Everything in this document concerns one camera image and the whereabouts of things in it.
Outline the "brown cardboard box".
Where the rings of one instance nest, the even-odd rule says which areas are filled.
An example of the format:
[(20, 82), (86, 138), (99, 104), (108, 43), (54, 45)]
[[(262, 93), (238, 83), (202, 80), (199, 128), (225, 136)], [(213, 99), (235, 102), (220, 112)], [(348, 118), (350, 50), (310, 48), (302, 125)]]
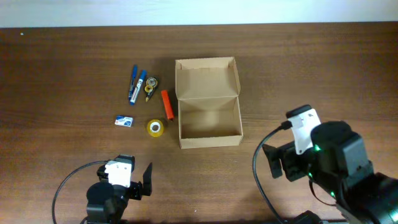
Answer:
[(239, 145), (243, 139), (240, 91), (234, 57), (176, 60), (180, 147)]

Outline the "blue white staples box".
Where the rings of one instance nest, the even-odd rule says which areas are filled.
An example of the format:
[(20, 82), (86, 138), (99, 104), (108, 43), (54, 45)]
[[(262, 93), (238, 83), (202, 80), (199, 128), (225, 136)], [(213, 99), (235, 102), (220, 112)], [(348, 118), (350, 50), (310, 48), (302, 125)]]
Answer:
[(132, 123), (134, 121), (134, 118), (128, 117), (128, 116), (117, 116), (115, 119), (114, 124), (116, 126), (123, 126), (123, 127), (131, 127)]

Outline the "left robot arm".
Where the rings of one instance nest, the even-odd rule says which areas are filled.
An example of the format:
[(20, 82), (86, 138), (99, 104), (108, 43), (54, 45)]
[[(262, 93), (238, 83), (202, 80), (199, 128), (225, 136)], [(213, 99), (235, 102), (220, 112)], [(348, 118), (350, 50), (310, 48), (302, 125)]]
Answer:
[(147, 166), (142, 182), (133, 182), (135, 157), (120, 154), (97, 170), (99, 182), (86, 193), (88, 223), (124, 223), (123, 213), (130, 200), (141, 200), (152, 194), (152, 164)]

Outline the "orange red stapler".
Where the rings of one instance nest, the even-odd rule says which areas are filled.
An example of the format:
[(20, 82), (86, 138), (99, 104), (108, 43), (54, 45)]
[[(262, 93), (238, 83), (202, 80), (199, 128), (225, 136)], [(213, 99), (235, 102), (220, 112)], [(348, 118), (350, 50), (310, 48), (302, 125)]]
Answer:
[(173, 121), (175, 116), (174, 116), (174, 111), (171, 105), (170, 97), (168, 94), (167, 90), (162, 90), (161, 91), (162, 95), (162, 101), (164, 104), (164, 109), (165, 109), (165, 114), (168, 120)]

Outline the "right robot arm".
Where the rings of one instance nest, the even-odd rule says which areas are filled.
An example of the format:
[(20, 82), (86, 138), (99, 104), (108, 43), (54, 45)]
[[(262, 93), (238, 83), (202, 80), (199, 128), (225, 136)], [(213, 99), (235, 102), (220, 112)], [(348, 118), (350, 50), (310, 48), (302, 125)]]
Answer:
[(362, 137), (344, 121), (329, 121), (310, 132), (303, 154), (294, 143), (272, 147), (262, 141), (273, 178), (302, 177), (330, 194), (348, 223), (397, 223), (397, 179), (375, 173)]

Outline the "yellow adhesive tape roll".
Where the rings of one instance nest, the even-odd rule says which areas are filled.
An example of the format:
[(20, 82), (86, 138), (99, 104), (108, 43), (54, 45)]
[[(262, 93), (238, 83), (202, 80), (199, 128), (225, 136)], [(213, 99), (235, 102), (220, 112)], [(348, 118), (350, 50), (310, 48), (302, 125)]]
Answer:
[(164, 125), (159, 119), (152, 119), (147, 124), (147, 132), (150, 136), (157, 138), (163, 135)]

